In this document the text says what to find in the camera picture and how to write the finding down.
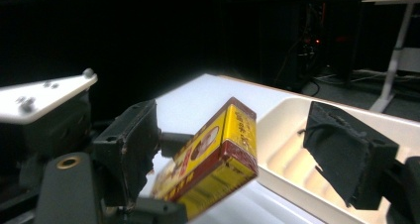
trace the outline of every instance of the yellow box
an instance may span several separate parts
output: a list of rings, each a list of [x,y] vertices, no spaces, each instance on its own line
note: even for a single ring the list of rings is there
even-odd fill
[[[185,204],[191,220],[257,177],[256,119],[229,99],[157,175],[153,197]]]

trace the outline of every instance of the white table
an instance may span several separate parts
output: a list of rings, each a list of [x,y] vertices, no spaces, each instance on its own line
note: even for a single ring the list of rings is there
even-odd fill
[[[203,74],[157,99],[157,123],[163,132],[195,134],[232,96],[257,112],[258,119],[285,98],[296,94],[231,78]],[[154,159],[155,173],[167,163]],[[141,195],[149,195],[155,176]],[[322,223],[294,204],[260,185],[246,184],[191,223]]]

